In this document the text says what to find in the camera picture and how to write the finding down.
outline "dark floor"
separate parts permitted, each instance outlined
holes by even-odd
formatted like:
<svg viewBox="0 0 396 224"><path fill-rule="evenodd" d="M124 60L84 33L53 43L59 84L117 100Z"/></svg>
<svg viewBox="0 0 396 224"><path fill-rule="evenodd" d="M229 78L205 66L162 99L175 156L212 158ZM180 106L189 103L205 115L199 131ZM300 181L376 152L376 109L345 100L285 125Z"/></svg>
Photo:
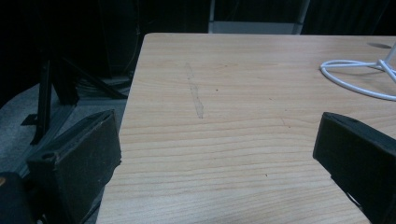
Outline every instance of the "dark floor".
<svg viewBox="0 0 396 224"><path fill-rule="evenodd" d="M128 94L129 88L121 91L124 94ZM111 100L101 96L100 92L88 89L87 87L80 87L79 95L81 97L80 101L74 108L70 109L71 113L68 115L68 118L59 126L59 131L54 133L53 136L63 133L78 121L91 114L109 109L115 110L117 126L120 129L126 100ZM30 154L29 152L40 147L40 144L38 146L30 145L35 135L35 126L21 126L21 123L28 115L36 113L37 103L38 85L35 85L33 88L15 96L0 109L0 172L19 171L21 163ZM62 109L63 107L59 104L56 94L53 93L51 99L51 117L54 118ZM102 195L95 202L99 203L101 197ZM96 208L85 223L95 223L97 214L98 209Z"/></svg>

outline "scratch mark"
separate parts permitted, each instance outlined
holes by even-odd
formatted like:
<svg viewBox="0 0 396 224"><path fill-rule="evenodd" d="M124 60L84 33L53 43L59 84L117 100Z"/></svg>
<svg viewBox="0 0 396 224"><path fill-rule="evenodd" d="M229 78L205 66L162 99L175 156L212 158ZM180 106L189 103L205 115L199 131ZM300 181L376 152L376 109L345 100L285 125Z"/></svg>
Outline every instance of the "scratch mark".
<svg viewBox="0 0 396 224"><path fill-rule="evenodd" d="M282 120L283 126L288 126L290 128L290 125L286 125L285 120L283 120L282 118L280 118Z"/></svg>
<svg viewBox="0 0 396 224"><path fill-rule="evenodd" d="M187 80L189 81L192 100L194 101L195 111L197 112L198 118L204 118L204 105L202 104L201 100L199 99L198 95L198 86L194 83L194 73L192 72L191 65L186 63L184 66L187 72Z"/></svg>

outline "white cable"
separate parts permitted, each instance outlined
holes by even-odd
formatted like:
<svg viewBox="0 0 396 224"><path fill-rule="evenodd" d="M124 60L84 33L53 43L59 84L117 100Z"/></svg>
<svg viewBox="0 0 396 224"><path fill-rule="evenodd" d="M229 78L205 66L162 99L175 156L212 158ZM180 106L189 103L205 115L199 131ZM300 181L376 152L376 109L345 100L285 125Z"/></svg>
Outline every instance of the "white cable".
<svg viewBox="0 0 396 224"><path fill-rule="evenodd" d="M388 65L388 61L390 58L393 56L393 54L396 52L396 43L393 46L392 50L390 51L388 57L386 60L378 60L377 63L365 63L365 62L359 62L359 61L350 61L350 60L332 60L332 61L327 61L323 63L320 66L320 71L322 74L331 80L332 82L336 83L337 85L344 87L350 91L355 91L364 95L372 96L375 98L379 99L384 99L384 100L390 100L390 101L396 101L396 95L388 95L380 92L375 92L375 91L368 91L366 89L354 86L352 84L349 84L343 80L341 80L338 77L333 76L327 71L327 68L342 68L342 67L371 67L374 69L379 69L383 72L386 72L394 82L396 82L396 71L393 70L390 65Z"/></svg>

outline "light wood grain surface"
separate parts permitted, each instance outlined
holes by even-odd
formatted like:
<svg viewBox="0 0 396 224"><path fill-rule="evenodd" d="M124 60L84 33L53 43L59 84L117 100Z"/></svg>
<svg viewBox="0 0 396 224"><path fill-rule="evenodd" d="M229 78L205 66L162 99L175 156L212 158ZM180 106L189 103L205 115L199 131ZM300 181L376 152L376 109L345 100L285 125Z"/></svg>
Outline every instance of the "light wood grain surface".
<svg viewBox="0 0 396 224"><path fill-rule="evenodd" d="M98 223L368 223L312 158L324 111L396 137L396 103L318 70L375 62L395 37L150 34ZM384 73L334 71L396 94Z"/></svg>

